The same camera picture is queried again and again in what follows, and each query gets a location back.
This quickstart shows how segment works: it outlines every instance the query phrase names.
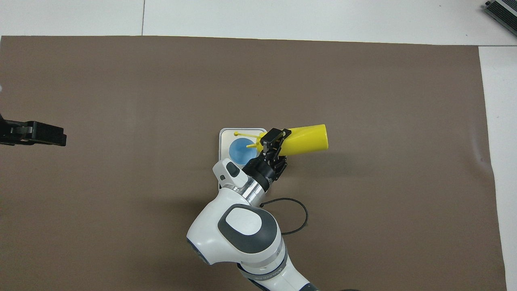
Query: black cable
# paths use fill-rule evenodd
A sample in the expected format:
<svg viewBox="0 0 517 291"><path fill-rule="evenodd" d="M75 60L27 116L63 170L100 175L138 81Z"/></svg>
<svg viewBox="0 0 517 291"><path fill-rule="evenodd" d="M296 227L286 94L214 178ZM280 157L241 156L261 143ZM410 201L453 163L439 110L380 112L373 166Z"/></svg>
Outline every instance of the black cable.
<svg viewBox="0 0 517 291"><path fill-rule="evenodd" d="M290 235L290 234L293 234L295 232L298 232L300 231L302 228L306 227L307 226L307 221L309 220L309 211L307 211L307 207L305 207L305 205L303 205L302 202L296 200L296 199L292 199L292 198L287 198L287 197L282 197L282 198L277 198L277 199L273 199L273 200L270 200L268 202L264 202L264 203L261 203L259 206L260 208L264 207L264 205L266 204L269 204L269 203L273 203L273 202L276 202L276 201L280 201L280 200L289 200L289 201L294 201L298 204L300 204L302 207L303 207L303 210L305 211L305 221L303 222L303 224L298 227L297 229L295 230L292 230L292 231L288 231L288 232L282 232L282 235Z"/></svg>

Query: white floor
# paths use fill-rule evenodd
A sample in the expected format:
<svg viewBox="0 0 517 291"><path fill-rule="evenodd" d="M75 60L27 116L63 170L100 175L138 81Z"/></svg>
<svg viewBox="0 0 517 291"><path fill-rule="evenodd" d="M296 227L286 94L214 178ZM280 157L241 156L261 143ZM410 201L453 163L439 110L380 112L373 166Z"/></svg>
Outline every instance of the white floor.
<svg viewBox="0 0 517 291"><path fill-rule="evenodd" d="M477 45L507 288L517 290L517 37L485 0L0 0L0 35L174 35Z"/></svg>

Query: yellow cylinder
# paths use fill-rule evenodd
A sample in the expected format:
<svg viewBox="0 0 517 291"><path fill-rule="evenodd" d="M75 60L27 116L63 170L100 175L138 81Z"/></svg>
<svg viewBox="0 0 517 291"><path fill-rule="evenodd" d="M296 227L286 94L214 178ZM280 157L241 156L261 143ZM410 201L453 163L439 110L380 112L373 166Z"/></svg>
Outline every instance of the yellow cylinder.
<svg viewBox="0 0 517 291"><path fill-rule="evenodd" d="M328 149L327 128L324 124L289 128L291 134L282 143L280 155L290 156ZM257 140L257 151L263 149Z"/></svg>

